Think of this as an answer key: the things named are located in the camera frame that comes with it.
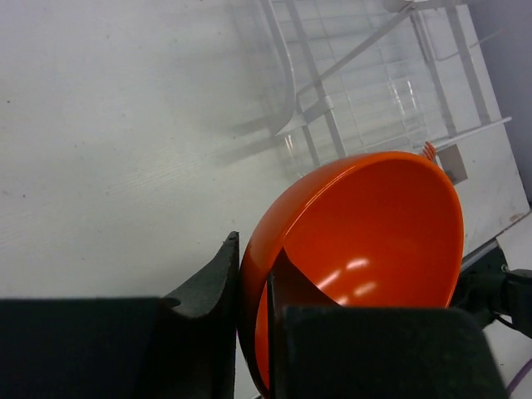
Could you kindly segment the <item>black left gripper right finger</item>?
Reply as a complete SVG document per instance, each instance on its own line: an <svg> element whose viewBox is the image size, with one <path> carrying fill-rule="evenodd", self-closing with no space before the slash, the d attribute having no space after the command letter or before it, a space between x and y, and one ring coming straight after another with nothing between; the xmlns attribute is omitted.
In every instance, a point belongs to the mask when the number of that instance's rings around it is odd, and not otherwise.
<svg viewBox="0 0 532 399"><path fill-rule="evenodd" d="M267 280L272 398L505 398L475 320L458 309L342 307L285 252Z"/></svg>

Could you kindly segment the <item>orange plastic bowl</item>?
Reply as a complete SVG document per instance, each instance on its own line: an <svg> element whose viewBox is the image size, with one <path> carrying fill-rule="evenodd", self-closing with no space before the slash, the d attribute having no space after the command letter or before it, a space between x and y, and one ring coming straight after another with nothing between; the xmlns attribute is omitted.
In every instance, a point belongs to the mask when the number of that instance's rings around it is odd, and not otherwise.
<svg viewBox="0 0 532 399"><path fill-rule="evenodd" d="M342 306L443 308L463 249L456 189L423 156L349 156L296 181L257 224L239 270L239 340L259 392L269 393L267 279L280 252Z"/></svg>

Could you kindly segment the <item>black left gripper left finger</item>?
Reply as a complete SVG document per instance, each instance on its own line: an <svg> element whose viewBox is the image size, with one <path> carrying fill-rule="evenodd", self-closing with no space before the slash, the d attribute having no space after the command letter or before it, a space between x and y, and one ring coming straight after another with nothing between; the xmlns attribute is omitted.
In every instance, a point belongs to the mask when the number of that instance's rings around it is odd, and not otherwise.
<svg viewBox="0 0 532 399"><path fill-rule="evenodd" d="M4 398L231 398L239 235L161 298L1 302Z"/></svg>

